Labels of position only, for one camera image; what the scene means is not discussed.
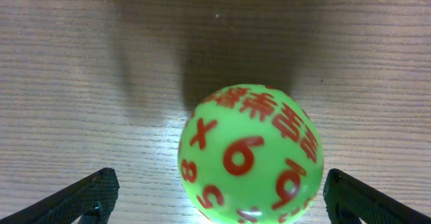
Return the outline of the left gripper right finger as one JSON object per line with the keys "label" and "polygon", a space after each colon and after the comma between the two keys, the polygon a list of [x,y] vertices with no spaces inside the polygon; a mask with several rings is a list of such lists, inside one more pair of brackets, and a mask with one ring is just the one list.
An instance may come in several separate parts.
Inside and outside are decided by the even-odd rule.
{"label": "left gripper right finger", "polygon": [[335,168],[323,198],[331,224],[430,224],[428,216]]}

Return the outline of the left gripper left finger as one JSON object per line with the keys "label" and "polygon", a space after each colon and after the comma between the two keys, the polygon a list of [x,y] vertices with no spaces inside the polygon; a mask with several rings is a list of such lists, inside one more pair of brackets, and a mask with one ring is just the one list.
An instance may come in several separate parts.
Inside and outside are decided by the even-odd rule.
{"label": "left gripper left finger", "polygon": [[107,224],[119,196],[112,168],[102,168],[45,199],[1,219],[1,224]]}

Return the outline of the green number ball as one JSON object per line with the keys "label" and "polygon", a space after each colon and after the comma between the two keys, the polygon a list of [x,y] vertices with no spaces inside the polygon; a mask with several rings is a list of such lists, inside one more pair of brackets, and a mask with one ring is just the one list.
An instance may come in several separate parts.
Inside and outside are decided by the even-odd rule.
{"label": "green number ball", "polygon": [[293,223],[310,208],[323,169],[316,126],[288,94],[267,85],[212,93],[179,141],[187,196],[212,223]]}

